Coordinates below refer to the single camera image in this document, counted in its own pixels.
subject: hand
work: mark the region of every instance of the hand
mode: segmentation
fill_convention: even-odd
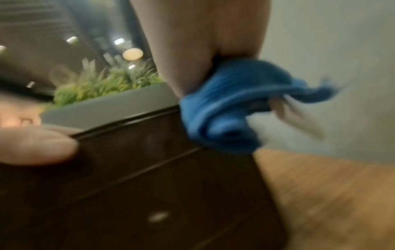
[[[65,161],[78,150],[78,142],[68,136],[78,132],[57,126],[0,128],[0,163],[37,166]]]

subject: blue cloth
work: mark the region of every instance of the blue cloth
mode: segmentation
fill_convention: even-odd
[[[302,103],[316,103],[338,90],[324,82],[309,88],[282,68],[255,59],[232,59],[219,64],[194,93],[181,99],[181,116],[189,137],[225,152],[252,153],[261,146],[246,116],[269,112],[267,100],[290,96]]]

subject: wooden floor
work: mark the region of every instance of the wooden floor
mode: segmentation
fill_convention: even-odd
[[[292,234],[287,250],[394,250],[395,168],[261,150],[256,161]]]

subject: white wall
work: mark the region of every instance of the white wall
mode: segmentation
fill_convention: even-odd
[[[325,132],[322,142],[252,116],[269,147],[395,163],[395,1],[274,0],[261,58],[312,86],[325,75],[350,84],[329,102],[298,105]]]

